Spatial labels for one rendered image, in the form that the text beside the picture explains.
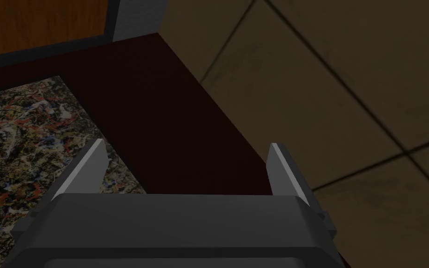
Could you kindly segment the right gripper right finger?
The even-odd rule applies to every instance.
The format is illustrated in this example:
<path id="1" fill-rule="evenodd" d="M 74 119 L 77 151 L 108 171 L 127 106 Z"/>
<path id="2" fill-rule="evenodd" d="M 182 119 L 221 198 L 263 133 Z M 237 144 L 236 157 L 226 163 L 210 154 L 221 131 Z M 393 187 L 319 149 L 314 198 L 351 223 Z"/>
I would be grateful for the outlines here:
<path id="1" fill-rule="evenodd" d="M 312 191 L 282 143 L 270 144 L 266 170 L 273 195 L 297 196 L 312 206 Z"/>

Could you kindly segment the brown wooden door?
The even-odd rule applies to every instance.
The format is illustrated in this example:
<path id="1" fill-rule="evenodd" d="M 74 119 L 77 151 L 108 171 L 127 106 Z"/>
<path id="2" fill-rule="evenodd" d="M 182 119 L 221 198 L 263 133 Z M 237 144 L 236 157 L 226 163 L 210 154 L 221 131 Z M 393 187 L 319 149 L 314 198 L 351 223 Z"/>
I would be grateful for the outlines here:
<path id="1" fill-rule="evenodd" d="M 102 35 L 109 0 L 0 0 L 0 54 Z"/>

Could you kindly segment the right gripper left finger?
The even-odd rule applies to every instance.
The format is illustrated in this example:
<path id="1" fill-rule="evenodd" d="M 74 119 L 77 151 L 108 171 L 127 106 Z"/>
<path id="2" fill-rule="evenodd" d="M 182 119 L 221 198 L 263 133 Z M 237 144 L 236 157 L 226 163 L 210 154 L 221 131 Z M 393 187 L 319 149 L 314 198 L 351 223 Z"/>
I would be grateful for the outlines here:
<path id="1" fill-rule="evenodd" d="M 97 193 L 109 159 L 102 138 L 90 140 L 52 185 L 51 199 L 64 193 Z"/>

